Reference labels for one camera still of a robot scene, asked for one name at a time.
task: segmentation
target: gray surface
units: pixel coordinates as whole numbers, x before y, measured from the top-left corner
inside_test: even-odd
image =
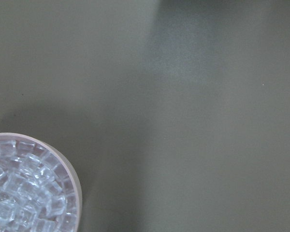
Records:
[[[290,232],[290,1],[0,1],[0,132],[60,150],[80,232]]]

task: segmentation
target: round container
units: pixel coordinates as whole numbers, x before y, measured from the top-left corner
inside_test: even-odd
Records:
[[[46,150],[48,150],[51,154],[53,154],[60,161],[60,163],[63,165],[63,167],[65,168],[65,170],[67,171],[69,175],[69,178],[72,182],[73,189],[75,192],[76,225],[73,231],[76,232],[78,229],[81,211],[82,211],[82,191],[81,191],[81,185],[77,177],[77,174],[75,172],[75,169],[72,167],[71,163],[67,160],[67,158],[65,158],[63,154],[61,154],[58,150],[48,145],[47,143],[44,143],[38,139],[32,138],[27,135],[17,134],[17,133],[0,133],[0,140],[17,140],[17,141],[24,141],[24,142],[34,142],[35,144],[44,147]]]

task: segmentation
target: bowl of clear cubes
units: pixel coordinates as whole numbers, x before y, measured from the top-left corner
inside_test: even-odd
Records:
[[[79,179],[60,152],[0,133],[0,232],[76,232],[81,207]]]

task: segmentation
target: gray table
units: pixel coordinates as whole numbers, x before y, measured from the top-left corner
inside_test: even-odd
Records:
[[[290,232],[290,1],[0,0],[0,132],[60,150],[80,232]]]

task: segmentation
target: plastic container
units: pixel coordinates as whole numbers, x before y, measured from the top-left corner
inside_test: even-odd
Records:
[[[82,211],[82,191],[81,191],[81,185],[77,177],[77,174],[75,172],[75,169],[72,167],[71,163],[67,160],[67,158],[65,158],[63,154],[61,154],[58,150],[48,145],[47,143],[44,143],[30,136],[17,134],[17,133],[0,133],[0,140],[17,140],[17,141],[25,141],[25,142],[34,142],[35,144],[44,147],[46,150],[52,153],[60,161],[60,163],[63,165],[63,167],[65,168],[65,170],[67,171],[69,175],[69,178],[72,182],[73,189],[75,192],[76,225],[73,231],[76,232],[78,229],[81,211]]]

